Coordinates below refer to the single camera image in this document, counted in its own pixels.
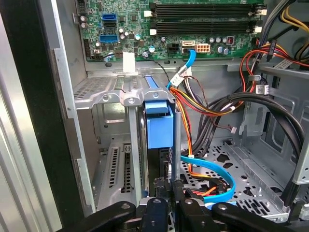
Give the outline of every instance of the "blue capacitor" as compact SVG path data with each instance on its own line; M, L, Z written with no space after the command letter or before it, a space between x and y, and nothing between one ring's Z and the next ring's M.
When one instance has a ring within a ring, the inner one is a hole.
M154 46L149 46L148 47L148 51L150 52L150 53L154 53L155 52L155 47Z

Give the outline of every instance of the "orange wire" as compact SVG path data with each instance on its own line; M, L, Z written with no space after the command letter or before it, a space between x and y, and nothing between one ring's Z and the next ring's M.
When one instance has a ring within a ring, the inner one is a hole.
M207 192L203 193L202 196L206 196L206 195L209 195L212 191L216 190L216 186L215 187L212 187L211 189L209 189Z

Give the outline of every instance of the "metal bracket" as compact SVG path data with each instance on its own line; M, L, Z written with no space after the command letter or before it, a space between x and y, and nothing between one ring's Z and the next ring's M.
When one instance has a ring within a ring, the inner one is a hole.
M293 182L297 185L309 184L309 134L307 133L300 158L297 162Z

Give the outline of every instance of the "yellow wire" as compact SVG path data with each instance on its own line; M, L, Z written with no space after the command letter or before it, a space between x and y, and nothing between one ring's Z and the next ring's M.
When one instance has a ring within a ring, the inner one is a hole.
M282 19L282 21L285 22L285 23L287 23L287 24L293 25L293 26L295 26L295 27L301 28L301 29L303 29L304 31L309 32L309 28L306 28L306 27L304 27L304 26L301 26L300 24L296 24L296 23L294 23L294 22L288 21L288 20L284 17L284 15L285 15L286 12L287 12L287 9L285 9L285 10L282 12L282 14L281 14L281 19Z
M185 113L184 113L184 110L183 110L183 106L181 105L181 103L179 102L178 99L176 99L176 103L177 103L177 106L178 106L178 108L179 108L179 110L180 110L180 112L182 114L184 126L185 126L185 129L187 131L189 155L192 155L192 147L191 147L191 143L190 143L190 136L188 134L189 124L188 124L188 121L186 120Z
M262 47L267 47L267 46L270 46L270 43L267 43L267 44L263 45ZM276 44L276 46L277 46L278 48L280 48L283 52L285 52L286 54L288 54L288 53L286 52L286 50L285 50L283 47L281 47L281 46L278 45L278 44Z
M189 100L191 102L191 104L195 105L196 107L202 108L203 110L205 110L208 113L211 113L211 114L214 114L214 115L218 115L218 116L222 116L222 115L227 115L227 114L232 112L232 110L230 110L230 111L227 111L227 112L224 112L224 113L218 113L218 112L209 110L209 109L205 108L204 106L199 105L197 102L195 102L191 97L189 97L186 93L182 92L181 90L175 89L175 88L172 88L172 87L170 89L175 90L175 91L183 94L184 96L186 96L187 100Z
M308 26L307 26L306 24L304 24L303 22L301 22L301 21L299 21L298 19L296 19L296 18L294 18L294 17L292 17L292 16L289 15L289 8L290 8L290 6L288 6L288 7L286 8L286 10L285 10L286 17L287 17L288 19L290 19L290 20L292 20L292 21L298 23L298 24L300 25L299 28L302 28L303 30L306 30L306 31L309 33L309 28L308 28Z

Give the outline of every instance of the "white label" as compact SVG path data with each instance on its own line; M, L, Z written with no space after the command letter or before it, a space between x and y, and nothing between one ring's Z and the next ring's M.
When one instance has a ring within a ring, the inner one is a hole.
M231 130L231 134L235 134L237 131L237 127L233 127L232 130Z
M264 86L264 95L268 95L269 94L269 85L265 85Z
M184 71L180 77L185 77L185 76L192 76L192 70L191 70L191 67L188 68L186 71Z
M288 68L291 64L293 64L293 62L284 59L283 61L281 61L279 64L277 64L274 68L275 69L286 69Z
M135 73L135 56L132 52L124 52L124 73Z
M174 85L174 86L178 86L178 85L180 85L180 83L182 82L184 80L184 78L183 77L181 77L181 76L179 76L179 74L177 73L176 75L174 75L173 76L173 78L171 79L171 83L172 83L172 85Z
M256 94L264 94L264 85L256 85L255 93Z

